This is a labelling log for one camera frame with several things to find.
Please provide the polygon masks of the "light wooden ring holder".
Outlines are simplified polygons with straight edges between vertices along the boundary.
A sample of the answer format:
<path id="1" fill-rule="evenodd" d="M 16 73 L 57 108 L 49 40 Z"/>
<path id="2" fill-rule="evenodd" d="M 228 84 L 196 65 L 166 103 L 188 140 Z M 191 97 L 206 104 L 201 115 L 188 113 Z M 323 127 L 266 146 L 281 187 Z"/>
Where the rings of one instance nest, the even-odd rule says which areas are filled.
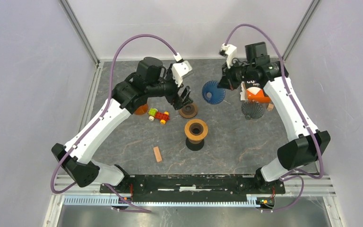
<path id="1" fill-rule="evenodd" d="M 201 119 L 192 119 L 185 124 L 184 132 L 189 140 L 202 141 L 208 134 L 208 126 Z"/>

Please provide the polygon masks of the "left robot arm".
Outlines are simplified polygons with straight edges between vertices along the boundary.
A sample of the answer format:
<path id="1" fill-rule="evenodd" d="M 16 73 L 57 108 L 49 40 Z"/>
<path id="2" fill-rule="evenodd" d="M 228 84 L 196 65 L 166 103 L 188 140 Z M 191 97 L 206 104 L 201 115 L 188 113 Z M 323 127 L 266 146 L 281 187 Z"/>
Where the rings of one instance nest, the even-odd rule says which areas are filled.
<path id="1" fill-rule="evenodd" d="M 121 169 L 94 161 L 94 153 L 114 129 L 145 105 L 149 98 L 165 97 L 175 110 L 191 104 L 190 87 L 183 85 L 183 78 L 191 70 L 187 60 L 172 63 L 169 68 L 153 57 L 139 61 L 136 71 L 111 89 L 98 113 L 74 138 L 64 145 L 56 143 L 52 147 L 59 166 L 74 184 L 86 187 L 101 182 L 110 184 L 117 192 L 127 191 L 130 181 Z"/>

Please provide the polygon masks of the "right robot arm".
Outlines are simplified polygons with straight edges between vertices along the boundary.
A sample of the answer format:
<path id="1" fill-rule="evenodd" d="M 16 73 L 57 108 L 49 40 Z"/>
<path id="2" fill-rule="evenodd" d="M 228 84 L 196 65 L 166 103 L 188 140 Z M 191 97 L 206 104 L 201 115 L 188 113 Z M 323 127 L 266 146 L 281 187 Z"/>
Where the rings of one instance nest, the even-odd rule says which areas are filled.
<path id="1" fill-rule="evenodd" d="M 245 47 L 247 60 L 236 58 L 237 48 L 222 44 L 219 54 L 226 58 L 218 87 L 237 89 L 242 82 L 254 80 L 269 96 L 284 124 L 288 143 L 277 150 L 277 157 L 255 173 L 254 187 L 266 193 L 273 181 L 286 178 L 302 166 L 320 161 L 331 137 L 320 131 L 301 105 L 282 60 L 271 62 L 264 42 Z"/>

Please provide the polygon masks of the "orange black coffee filter box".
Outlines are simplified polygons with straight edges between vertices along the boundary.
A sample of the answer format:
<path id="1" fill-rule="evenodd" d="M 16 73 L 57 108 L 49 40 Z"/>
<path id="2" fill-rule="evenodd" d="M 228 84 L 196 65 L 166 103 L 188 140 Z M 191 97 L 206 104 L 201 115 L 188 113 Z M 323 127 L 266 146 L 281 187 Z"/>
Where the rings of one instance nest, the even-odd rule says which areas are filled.
<path id="1" fill-rule="evenodd" d="M 255 80 L 244 81 L 241 83 L 240 100 L 258 102 L 262 104 L 271 102 L 270 97 Z"/>

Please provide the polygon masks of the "orange glass carafe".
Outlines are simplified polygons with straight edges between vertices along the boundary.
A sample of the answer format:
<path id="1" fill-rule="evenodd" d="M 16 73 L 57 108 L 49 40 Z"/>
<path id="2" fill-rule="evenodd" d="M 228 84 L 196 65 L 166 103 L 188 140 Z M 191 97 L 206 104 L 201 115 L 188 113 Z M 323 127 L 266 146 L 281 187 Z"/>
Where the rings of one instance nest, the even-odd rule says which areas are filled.
<path id="1" fill-rule="evenodd" d="M 144 115 L 148 112 L 148 104 L 144 104 L 144 105 L 141 105 L 140 107 L 138 107 L 136 109 L 136 111 L 134 112 L 135 115 Z"/>

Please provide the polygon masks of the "colourful toy brick car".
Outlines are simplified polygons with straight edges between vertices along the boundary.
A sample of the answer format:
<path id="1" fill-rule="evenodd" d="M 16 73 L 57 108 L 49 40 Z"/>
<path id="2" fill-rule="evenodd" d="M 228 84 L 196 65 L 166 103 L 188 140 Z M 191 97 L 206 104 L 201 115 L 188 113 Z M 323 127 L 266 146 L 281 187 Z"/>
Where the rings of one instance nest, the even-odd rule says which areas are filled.
<path id="1" fill-rule="evenodd" d="M 169 113 L 165 111 L 164 113 L 159 112 L 156 108 L 150 108 L 148 111 L 148 119 L 150 121 L 154 121 L 155 119 L 159 120 L 161 124 L 166 124 L 167 121 L 170 120 Z"/>

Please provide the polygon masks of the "small wooden block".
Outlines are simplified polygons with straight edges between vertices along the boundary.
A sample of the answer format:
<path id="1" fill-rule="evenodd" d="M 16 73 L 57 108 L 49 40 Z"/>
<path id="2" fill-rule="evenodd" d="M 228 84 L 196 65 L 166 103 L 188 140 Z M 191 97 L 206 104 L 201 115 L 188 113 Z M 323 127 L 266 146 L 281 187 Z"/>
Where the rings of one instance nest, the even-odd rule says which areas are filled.
<path id="1" fill-rule="evenodd" d="M 158 163 L 162 162 L 163 159 L 162 159 L 162 155 L 161 155 L 161 152 L 160 152 L 159 147 L 158 146 L 154 147 L 153 148 L 153 151 L 154 151 L 154 155 L 155 155 L 156 161 Z"/>

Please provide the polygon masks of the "blue ribbed plastic dripper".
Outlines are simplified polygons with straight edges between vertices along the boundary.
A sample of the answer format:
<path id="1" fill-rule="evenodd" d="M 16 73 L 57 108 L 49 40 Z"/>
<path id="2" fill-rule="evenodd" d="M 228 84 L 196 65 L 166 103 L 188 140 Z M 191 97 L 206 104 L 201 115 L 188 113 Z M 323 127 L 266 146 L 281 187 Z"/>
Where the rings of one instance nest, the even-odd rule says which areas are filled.
<path id="1" fill-rule="evenodd" d="M 203 99 L 212 105 L 221 103 L 226 95 L 224 88 L 218 88 L 218 81 L 210 80 L 206 82 L 202 87 Z"/>

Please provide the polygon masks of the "clear smoky ribbed dripper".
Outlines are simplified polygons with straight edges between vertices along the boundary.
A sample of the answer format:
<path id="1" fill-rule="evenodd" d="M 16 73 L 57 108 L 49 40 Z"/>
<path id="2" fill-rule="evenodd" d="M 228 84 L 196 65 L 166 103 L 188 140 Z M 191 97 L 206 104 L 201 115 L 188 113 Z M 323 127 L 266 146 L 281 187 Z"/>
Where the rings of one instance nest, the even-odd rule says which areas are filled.
<path id="1" fill-rule="evenodd" d="M 241 111 L 246 120 L 259 119 L 264 115 L 262 104 L 255 101 L 245 101 L 241 105 Z"/>

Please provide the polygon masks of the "small wooden cube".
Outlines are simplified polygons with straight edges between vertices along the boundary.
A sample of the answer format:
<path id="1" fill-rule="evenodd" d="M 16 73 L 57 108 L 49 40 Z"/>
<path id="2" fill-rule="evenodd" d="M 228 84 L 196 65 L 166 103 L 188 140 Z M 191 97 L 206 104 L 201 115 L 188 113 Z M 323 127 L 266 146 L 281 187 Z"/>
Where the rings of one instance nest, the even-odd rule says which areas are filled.
<path id="1" fill-rule="evenodd" d="M 272 111 L 274 109 L 274 105 L 272 103 L 269 103 L 267 106 L 268 111 Z"/>

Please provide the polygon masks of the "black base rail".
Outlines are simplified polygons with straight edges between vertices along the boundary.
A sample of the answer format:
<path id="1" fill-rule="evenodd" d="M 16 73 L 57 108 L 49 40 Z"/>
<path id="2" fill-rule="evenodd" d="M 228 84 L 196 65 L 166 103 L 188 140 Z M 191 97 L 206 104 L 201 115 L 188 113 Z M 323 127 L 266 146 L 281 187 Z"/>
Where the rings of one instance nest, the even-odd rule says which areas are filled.
<path id="1" fill-rule="evenodd" d="M 248 194 L 284 194 L 285 185 L 243 174 L 127 175 L 114 190 L 133 202 L 243 202 Z"/>

